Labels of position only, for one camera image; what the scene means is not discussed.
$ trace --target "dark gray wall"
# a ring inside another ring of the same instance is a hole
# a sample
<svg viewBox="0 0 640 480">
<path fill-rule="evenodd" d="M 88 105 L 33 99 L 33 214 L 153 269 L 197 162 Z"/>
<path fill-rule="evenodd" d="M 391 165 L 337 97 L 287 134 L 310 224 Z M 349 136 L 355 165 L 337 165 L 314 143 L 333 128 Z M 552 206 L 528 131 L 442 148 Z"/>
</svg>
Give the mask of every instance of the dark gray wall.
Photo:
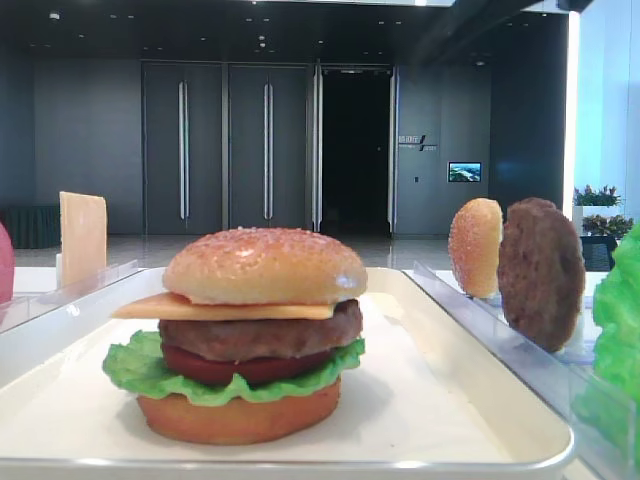
<svg viewBox="0 0 640 480">
<path fill-rule="evenodd" d="M 0 206 L 34 199 L 33 64 L 0 45 Z"/>
<path fill-rule="evenodd" d="M 535 196 L 562 208 L 567 16 L 507 49 L 492 67 L 489 196 L 503 211 Z"/>
<path fill-rule="evenodd" d="M 36 199 L 104 196 L 109 232 L 141 233 L 141 116 L 139 62 L 36 62 Z"/>
<path fill-rule="evenodd" d="M 397 235 L 446 235 L 462 205 L 487 196 L 490 111 L 487 69 L 400 68 L 399 136 L 426 134 L 437 150 L 398 148 Z M 482 181 L 449 183 L 449 162 L 480 162 Z"/>
</svg>

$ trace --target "white tray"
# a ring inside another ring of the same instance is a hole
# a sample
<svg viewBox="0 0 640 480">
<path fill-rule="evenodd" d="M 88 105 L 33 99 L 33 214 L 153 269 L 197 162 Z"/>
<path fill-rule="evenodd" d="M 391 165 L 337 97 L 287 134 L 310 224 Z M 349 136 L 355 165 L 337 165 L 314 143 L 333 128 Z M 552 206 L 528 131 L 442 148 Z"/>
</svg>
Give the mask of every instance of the white tray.
<svg viewBox="0 0 640 480">
<path fill-rule="evenodd" d="M 573 459 L 566 423 L 388 269 L 369 269 L 367 353 L 345 372 L 328 420 L 251 447 L 160 437 L 101 363 L 111 343 L 156 328 L 108 316 L 161 291 L 161 273 L 141 272 L 0 335 L 0 478 L 559 479 Z"/>
</svg>

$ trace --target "standalone patty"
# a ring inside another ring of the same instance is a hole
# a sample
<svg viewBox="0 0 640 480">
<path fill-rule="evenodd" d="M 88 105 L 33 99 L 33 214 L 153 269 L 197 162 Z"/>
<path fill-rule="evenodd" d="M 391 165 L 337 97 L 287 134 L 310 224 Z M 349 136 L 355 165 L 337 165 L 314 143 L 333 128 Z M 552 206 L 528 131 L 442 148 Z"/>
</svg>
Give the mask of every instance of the standalone patty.
<svg viewBox="0 0 640 480">
<path fill-rule="evenodd" d="M 509 325 L 559 350 L 575 328 L 584 282 L 580 239 L 562 212 L 539 198 L 509 207 L 498 267 Z"/>
</svg>

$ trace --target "green plastic lettuce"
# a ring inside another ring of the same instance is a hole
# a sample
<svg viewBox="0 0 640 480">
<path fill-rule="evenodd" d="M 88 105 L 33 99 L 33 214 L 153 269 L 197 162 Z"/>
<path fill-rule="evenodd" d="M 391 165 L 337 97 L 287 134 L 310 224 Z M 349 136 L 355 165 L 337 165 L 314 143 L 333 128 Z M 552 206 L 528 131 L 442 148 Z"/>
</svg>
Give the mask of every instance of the green plastic lettuce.
<svg viewBox="0 0 640 480">
<path fill-rule="evenodd" d="M 359 338 L 336 349 L 322 369 L 293 379 L 251 388 L 236 374 L 226 387 L 208 387 L 169 370 L 160 343 L 158 332 L 138 331 L 128 345 L 111 345 L 102 369 L 114 385 L 132 393 L 155 399 L 180 393 L 194 405 L 218 407 L 236 397 L 261 403 L 285 396 L 310 395 L 335 382 L 343 370 L 360 365 L 360 355 L 364 353 L 364 340 Z"/>
<path fill-rule="evenodd" d="M 598 377 L 640 405 L 640 225 L 627 234 L 613 257 L 616 266 L 594 293 L 593 319 L 602 327 L 602 333 L 594 348 L 593 367 Z M 638 417 L 630 418 L 629 406 L 623 399 L 614 403 L 610 395 L 594 385 L 576 399 L 574 409 L 623 454 L 635 423 L 635 457 L 640 465 L 640 421 Z"/>
</svg>

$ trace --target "wall sign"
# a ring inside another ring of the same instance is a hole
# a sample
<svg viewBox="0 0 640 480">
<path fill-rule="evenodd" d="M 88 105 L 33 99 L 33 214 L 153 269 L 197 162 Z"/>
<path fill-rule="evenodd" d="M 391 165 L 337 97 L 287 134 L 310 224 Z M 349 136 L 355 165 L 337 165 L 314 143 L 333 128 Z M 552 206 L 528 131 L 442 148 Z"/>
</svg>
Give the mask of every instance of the wall sign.
<svg viewBox="0 0 640 480">
<path fill-rule="evenodd" d="M 435 152 L 438 146 L 427 143 L 426 135 L 398 135 L 398 146 L 418 149 L 421 152 Z"/>
</svg>

